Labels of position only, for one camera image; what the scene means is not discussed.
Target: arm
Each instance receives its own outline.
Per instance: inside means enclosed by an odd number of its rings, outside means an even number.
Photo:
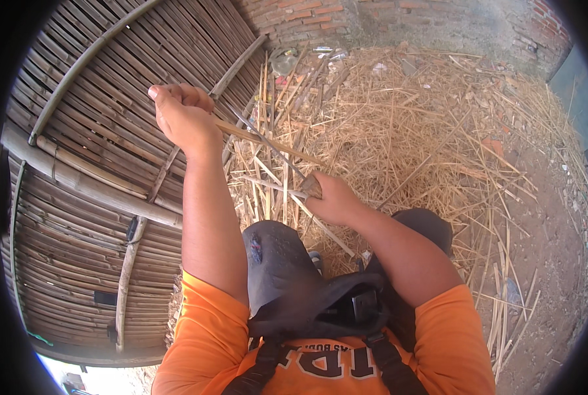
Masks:
[[[187,156],[182,267],[248,306],[248,263],[221,166],[222,133],[209,115],[213,100],[186,83],[154,85],[148,93],[160,129]]]
[[[346,225],[369,242],[393,288],[412,307],[442,294],[462,280],[452,262],[432,241],[363,204],[340,178],[314,172],[322,199],[307,207],[335,225]]]

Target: harness strap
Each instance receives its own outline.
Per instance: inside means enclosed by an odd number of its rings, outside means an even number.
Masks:
[[[264,339],[263,346],[258,349],[254,366],[235,377],[226,386],[222,395],[260,395],[267,382],[276,373],[281,347],[280,339],[273,337]]]
[[[382,382],[391,395],[428,395],[416,374],[401,361],[399,351],[385,333],[380,331],[366,336],[364,344],[371,349],[375,364],[382,372]]]

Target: orange t-shirt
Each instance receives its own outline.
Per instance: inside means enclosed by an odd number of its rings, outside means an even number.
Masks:
[[[255,363],[248,352],[248,308],[184,272],[184,302],[175,343],[164,356],[153,395],[220,394]],[[495,394],[480,317],[469,288],[456,286],[416,308],[415,352],[386,332],[430,395]],[[360,337],[299,339],[285,343],[264,394],[388,394]]]

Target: concrete wall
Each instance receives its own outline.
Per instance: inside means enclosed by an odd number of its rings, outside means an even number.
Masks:
[[[571,48],[545,0],[233,0],[271,47],[392,45],[486,54],[547,77]]]

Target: hand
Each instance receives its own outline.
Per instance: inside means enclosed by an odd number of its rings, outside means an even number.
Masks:
[[[181,83],[153,85],[147,93],[156,102],[158,126],[187,159],[221,155],[223,135],[211,116],[215,102],[206,92]]]
[[[358,199],[345,181],[320,171],[312,171],[322,188],[322,199],[307,198],[305,205],[316,216],[333,225],[351,224],[360,213],[369,209]]]

